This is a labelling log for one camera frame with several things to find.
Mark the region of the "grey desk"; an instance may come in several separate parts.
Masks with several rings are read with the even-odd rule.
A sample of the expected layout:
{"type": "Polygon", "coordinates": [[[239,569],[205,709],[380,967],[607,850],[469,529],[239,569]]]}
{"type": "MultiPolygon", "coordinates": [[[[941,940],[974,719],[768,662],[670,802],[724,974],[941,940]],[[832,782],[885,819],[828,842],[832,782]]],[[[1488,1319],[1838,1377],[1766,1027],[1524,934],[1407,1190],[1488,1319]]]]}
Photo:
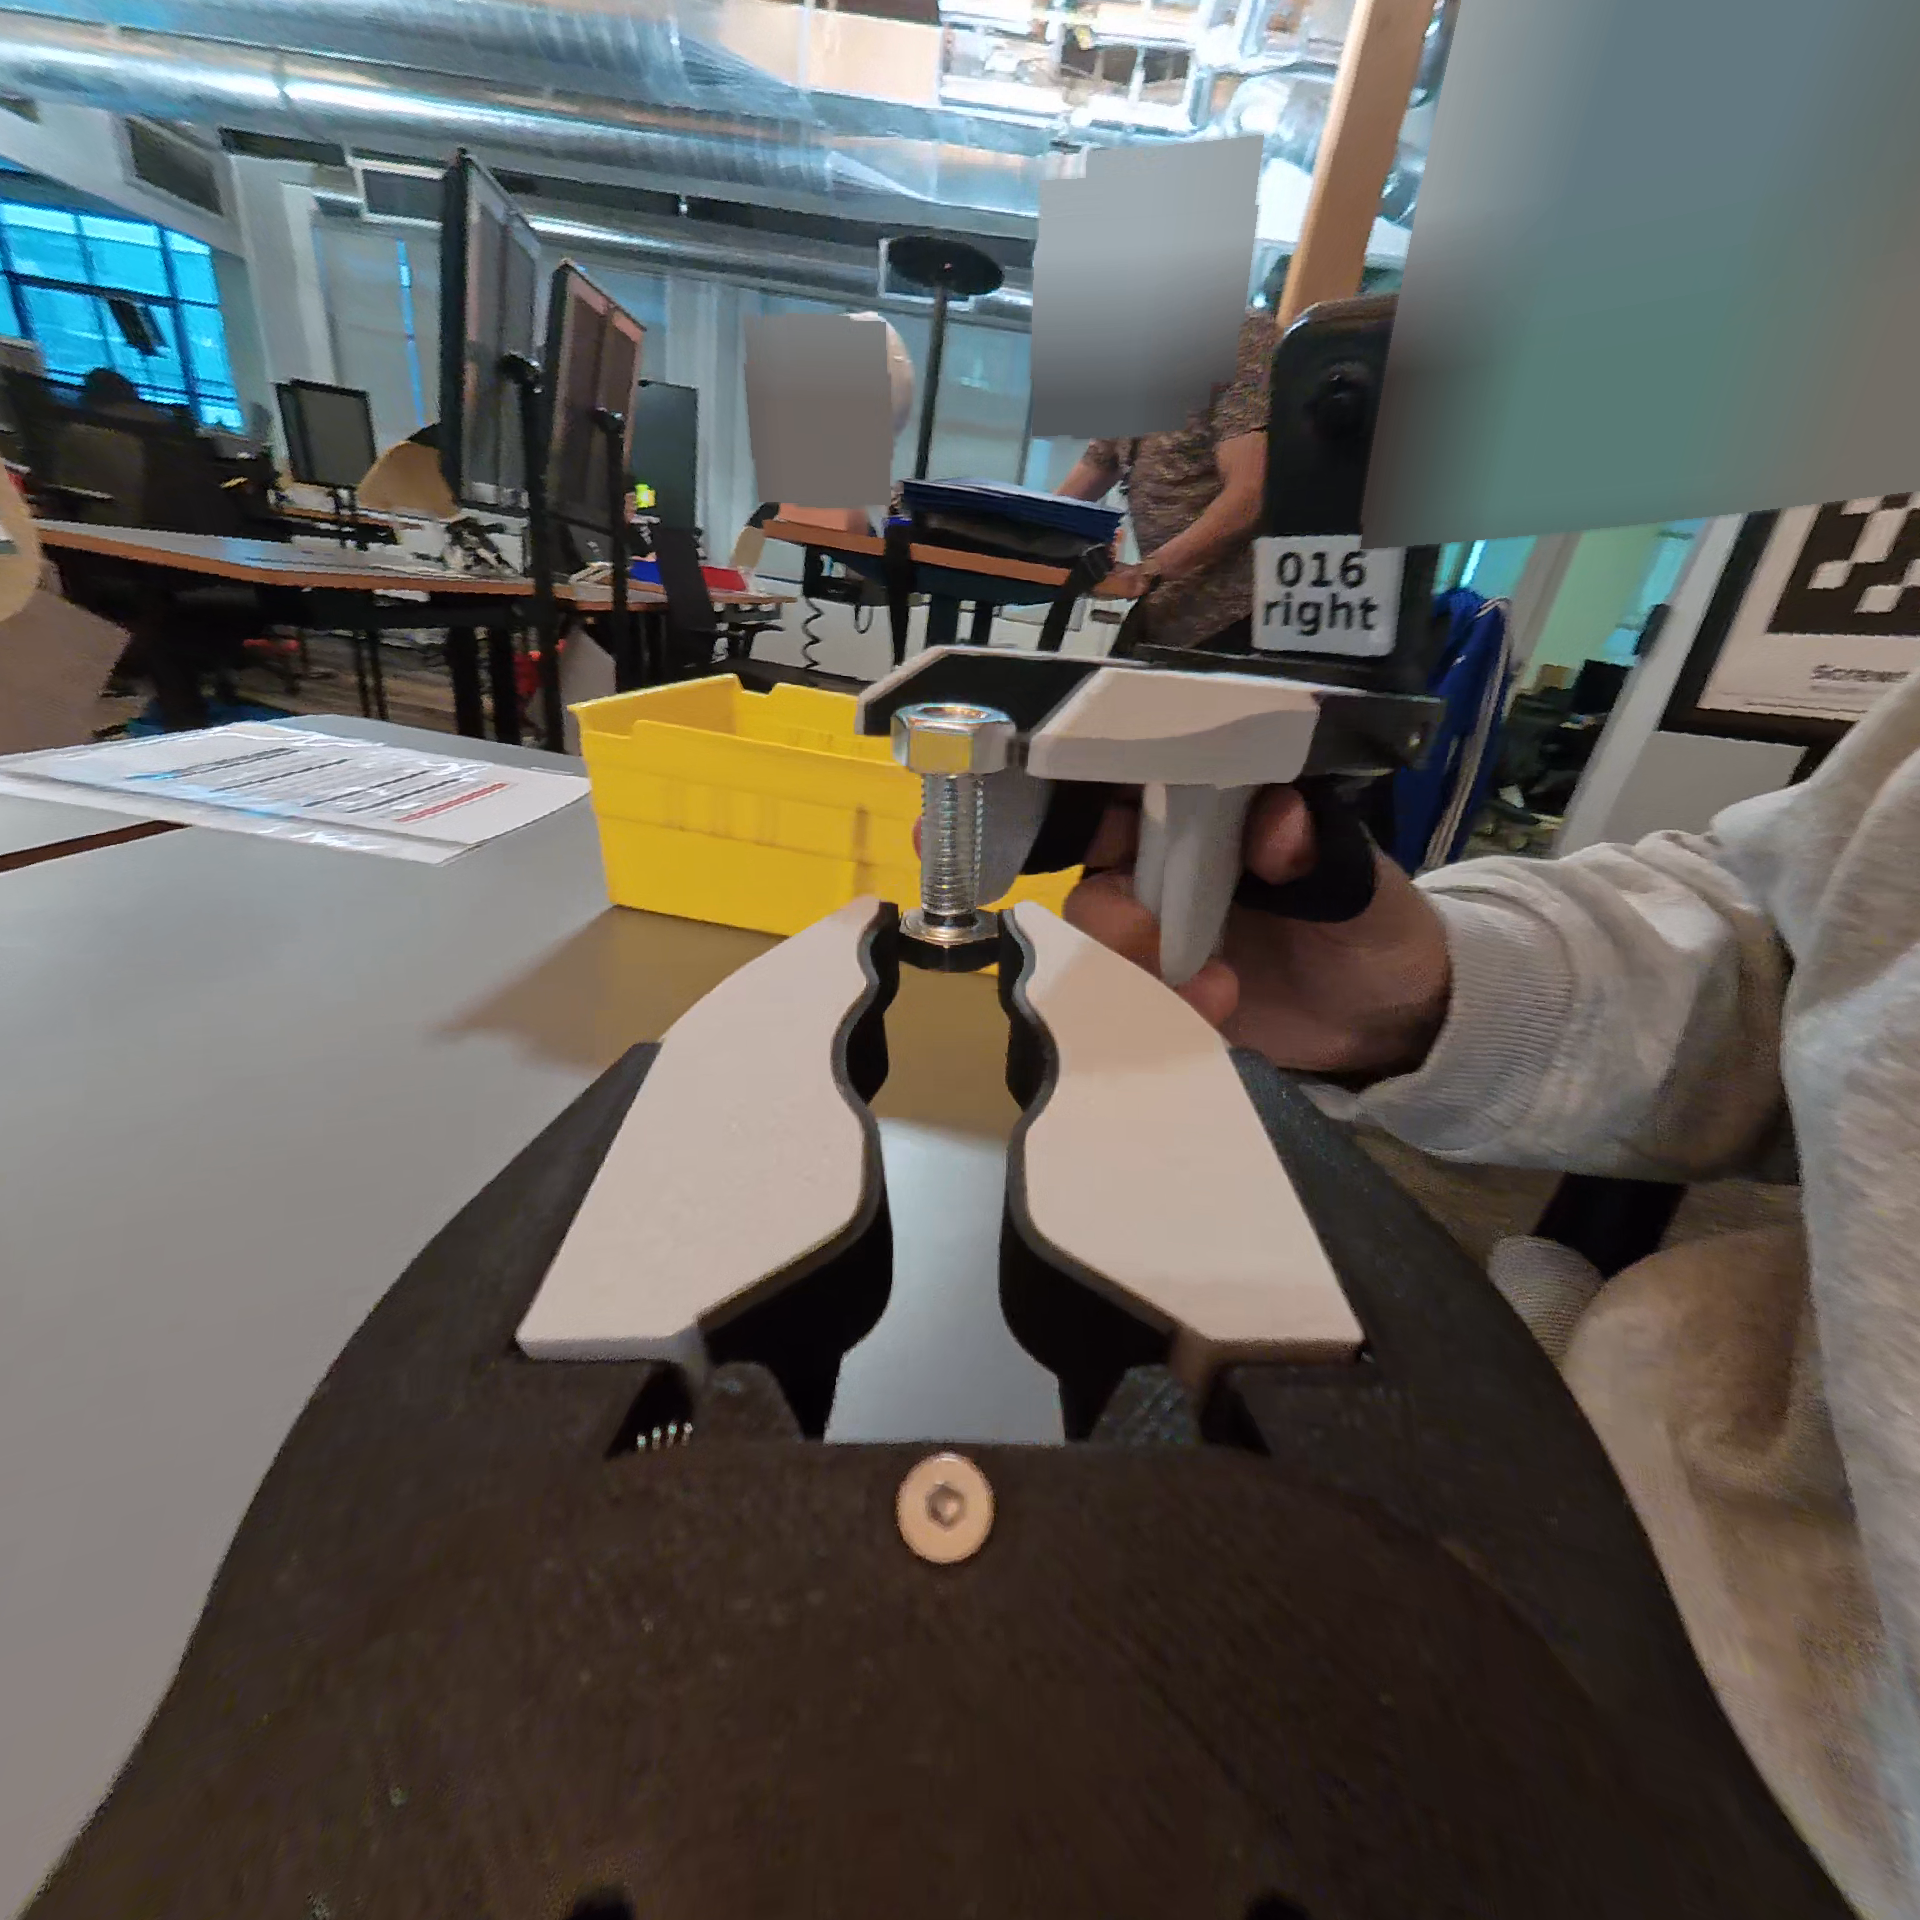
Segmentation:
{"type": "Polygon", "coordinates": [[[897,1447],[513,1327],[646,1044],[764,940],[175,830],[5,879],[5,1916],[992,1916],[1019,1737],[897,1447]]]}

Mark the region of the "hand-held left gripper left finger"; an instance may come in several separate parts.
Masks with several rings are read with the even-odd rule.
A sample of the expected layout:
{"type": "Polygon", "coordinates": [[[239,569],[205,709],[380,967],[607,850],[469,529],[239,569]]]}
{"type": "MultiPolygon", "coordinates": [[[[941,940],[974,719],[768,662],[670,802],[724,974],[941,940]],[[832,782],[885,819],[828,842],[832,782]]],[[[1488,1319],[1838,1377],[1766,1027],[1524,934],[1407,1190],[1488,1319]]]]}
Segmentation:
{"type": "Polygon", "coordinates": [[[872,1091],[895,909],[859,897],[670,1027],[517,1327],[528,1361],[712,1364],[881,1199],[872,1091]]]}

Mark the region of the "small black monitor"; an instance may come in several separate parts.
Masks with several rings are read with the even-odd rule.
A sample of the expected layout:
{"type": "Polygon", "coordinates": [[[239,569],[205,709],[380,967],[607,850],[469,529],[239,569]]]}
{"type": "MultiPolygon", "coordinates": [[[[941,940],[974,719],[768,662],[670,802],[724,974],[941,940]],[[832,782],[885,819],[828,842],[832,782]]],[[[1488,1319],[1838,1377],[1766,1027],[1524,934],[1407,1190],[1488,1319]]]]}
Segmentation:
{"type": "Polygon", "coordinates": [[[352,494],[376,462],[365,390],[295,377],[273,386],[288,474],[301,486],[352,494]]]}

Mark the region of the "person's grey sweatshirt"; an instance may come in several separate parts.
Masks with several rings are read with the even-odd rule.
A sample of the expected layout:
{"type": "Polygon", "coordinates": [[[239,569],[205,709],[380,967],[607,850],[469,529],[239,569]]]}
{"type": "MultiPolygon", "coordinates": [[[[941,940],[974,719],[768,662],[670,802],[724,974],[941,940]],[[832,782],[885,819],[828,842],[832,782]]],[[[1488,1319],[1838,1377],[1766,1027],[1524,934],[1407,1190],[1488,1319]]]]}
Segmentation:
{"type": "Polygon", "coordinates": [[[1761,1783],[1916,1916],[1916,1052],[1791,1074],[1804,1219],[1607,1283],[1566,1378],[1761,1783]]]}

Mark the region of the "small standing desk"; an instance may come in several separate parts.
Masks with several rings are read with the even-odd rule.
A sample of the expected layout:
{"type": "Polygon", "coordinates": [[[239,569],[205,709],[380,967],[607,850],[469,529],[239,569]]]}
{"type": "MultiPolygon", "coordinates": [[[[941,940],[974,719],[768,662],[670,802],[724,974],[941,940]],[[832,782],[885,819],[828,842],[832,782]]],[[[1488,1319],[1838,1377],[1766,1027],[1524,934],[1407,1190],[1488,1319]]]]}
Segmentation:
{"type": "Polygon", "coordinates": [[[749,529],[765,545],[803,556],[804,607],[840,594],[828,563],[852,577],[852,598],[872,603],[887,645],[887,670],[940,649],[964,655],[1063,659],[1073,613],[1115,569],[1112,542],[1092,542],[1064,565],[921,539],[912,518],[879,532],[855,532],[829,518],[782,513],[749,529]]]}

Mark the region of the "steel bolt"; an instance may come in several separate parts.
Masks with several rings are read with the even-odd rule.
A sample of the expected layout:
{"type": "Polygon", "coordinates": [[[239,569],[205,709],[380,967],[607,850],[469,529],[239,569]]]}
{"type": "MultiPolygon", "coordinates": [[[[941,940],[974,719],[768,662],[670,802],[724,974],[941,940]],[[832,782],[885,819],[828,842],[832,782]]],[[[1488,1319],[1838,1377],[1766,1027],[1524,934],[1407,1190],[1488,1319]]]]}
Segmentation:
{"type": "MultiPolygon", "coordinates": [[[[988,907],[983,893],[985,777],[923,777],[919,815],[919,899],[902,907],[988,907]]],[[[907,965],[940,974],[975,974],[999,961],[1000,937],[974,947],[937,947],[910,940],[897,929],[907,965]]]]}

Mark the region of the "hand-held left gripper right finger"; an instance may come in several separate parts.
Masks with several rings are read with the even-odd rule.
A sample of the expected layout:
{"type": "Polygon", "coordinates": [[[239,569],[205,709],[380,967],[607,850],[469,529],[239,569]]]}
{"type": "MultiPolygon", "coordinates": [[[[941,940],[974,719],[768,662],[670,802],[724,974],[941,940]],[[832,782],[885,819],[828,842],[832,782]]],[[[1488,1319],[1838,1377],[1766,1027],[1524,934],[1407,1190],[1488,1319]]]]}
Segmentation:
{"type": "Polygon", "coordinates": [[[1011,1150],[1037,1252],[1168,1337],[1180,1378],[1355,1362],[1360,1319],[1224,1039],[1039,903],[1012,905],[1000,932],[1011,1020],[1039,1044],[1011,1150]]]}

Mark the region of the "person's right hand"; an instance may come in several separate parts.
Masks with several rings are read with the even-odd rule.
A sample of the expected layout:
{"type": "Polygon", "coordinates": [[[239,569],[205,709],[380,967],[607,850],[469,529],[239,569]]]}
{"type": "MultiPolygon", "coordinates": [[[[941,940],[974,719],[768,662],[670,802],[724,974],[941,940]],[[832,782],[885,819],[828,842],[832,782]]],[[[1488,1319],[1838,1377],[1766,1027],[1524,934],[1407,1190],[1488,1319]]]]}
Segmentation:
{"type": "Polygon", "coordinates": [[[1216,958],[1176,995],[1236,1047],[1287,1069],[1366,1086],[1413,1071],[1448,1010],[1451,963],[1432,901],[1384,857],[1351,807],[1291,783],[1256,794],[1240,875],[1273,890],[1326,879],[1320,847],[1366,854],[1374,892],[1343,921],[1284,918],[1236,903],[1216,958]]]}

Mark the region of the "blue jacket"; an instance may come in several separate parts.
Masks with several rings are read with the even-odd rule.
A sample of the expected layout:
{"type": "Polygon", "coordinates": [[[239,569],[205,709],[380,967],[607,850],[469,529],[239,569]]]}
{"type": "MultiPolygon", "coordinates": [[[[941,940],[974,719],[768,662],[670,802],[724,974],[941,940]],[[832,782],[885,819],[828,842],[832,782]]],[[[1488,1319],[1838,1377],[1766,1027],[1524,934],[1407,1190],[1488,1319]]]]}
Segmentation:
{"type": "Polygon", "coordinates": [[[1497,761],[1497,740],[1505,699],[1513,685],[1513,605],[1509,596],[1454,590],[1456,646],[1443,676],[1447,694],[1447,777],[1432,805],[1432,823],[1423,847],[1423,873],[1451,863],[1465,847],[1469,828],[1484,802],[1486,782],[1497,761]]]}

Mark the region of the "yellow plastic bin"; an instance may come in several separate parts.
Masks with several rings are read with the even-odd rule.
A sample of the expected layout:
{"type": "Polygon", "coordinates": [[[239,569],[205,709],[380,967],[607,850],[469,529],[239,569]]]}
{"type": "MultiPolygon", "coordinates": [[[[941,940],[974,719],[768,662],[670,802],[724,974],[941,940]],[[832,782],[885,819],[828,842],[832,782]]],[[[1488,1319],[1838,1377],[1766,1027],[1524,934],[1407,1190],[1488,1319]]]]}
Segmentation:
{"type": "Polygon", "coordinates": [[[788,937],[919,901],[921,783],[856,733],[855,694],[724,674],[569,713],[612,905],[788,937]]]}

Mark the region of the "blue-lit window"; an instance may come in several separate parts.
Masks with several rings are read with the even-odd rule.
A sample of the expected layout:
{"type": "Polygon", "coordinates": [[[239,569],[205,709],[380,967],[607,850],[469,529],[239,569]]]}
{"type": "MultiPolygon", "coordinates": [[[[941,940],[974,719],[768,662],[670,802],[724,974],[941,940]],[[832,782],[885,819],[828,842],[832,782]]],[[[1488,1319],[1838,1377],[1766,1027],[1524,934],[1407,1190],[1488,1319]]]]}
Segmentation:
{"type": "Polygon", "coordinates": [[[213,250],[187,233],[5,198],[1,326],[71,394],[108,369],[207,428],[245,422],[213,250]]]}

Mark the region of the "black floor lamp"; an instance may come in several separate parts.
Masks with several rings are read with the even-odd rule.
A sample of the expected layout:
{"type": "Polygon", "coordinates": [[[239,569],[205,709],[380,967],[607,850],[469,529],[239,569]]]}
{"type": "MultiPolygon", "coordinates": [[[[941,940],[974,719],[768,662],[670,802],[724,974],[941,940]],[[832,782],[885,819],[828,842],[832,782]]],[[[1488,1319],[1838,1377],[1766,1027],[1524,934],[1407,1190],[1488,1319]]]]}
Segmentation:
{"type": "Polygon", "coordinates": [[[913,478],[921,481],[928,478],[940,413],[951,307],[977,297],[995,297],[1003,285],[1003,269],[980,247],[919,231],[888,236],[879,243],[879,278],[885,284],[897,282],[932,299],[913,453],[913,478]]]}

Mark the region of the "black screen green icon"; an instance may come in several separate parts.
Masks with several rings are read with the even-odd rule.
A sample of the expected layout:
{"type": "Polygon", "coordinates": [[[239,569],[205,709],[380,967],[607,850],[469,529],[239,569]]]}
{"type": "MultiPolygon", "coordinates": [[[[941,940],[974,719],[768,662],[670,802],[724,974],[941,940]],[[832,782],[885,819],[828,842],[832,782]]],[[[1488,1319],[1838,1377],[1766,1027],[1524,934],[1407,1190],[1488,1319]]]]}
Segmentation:
{"type": "Polygon", "coordinates": [[[630,481],[638,517],[697,532],[699,515],[699,394],[644,377],[630,410],[630,481]]]}

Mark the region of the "framed marker poster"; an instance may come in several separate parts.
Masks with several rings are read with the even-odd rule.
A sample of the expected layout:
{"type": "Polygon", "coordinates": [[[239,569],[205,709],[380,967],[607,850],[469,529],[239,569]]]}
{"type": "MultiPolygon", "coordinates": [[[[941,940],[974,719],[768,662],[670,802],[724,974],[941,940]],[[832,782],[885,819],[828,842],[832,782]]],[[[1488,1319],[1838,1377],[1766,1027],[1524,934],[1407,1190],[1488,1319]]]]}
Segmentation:
{"type": "Polygon", "coordinates": [[[1741,518],[1662,729],[1829,748],[1918,668],[1918,501],[1741,518]]]}

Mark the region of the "long wooden office desk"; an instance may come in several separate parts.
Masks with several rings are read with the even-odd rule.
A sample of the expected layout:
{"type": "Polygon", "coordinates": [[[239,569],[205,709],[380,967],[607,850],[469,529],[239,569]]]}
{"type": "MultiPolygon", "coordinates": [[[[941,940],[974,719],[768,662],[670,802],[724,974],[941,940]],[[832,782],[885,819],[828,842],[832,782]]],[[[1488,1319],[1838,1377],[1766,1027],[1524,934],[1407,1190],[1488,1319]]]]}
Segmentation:
{"type": "Polygon", "coordinates": [[[459,737],[521,743],[517,638],[534,638],[534,707],[541,743],[564,748],[559,638],[566,626],[612,625],[612,590],[559,582],[541,596],[510,572],[459,572],[408,556],[300,546],[219,535],[174,535],[65,518],[32,518],[39,546],[69,585],[115,578],[132,596],[134,665],[152,683],[163,732],[207,726],[207,634],[236,620],[236,593],[262,603],[268,626],[347,634],[360,710],[389,717],[376,645],[389,634],[439,634],[459,737]]]}

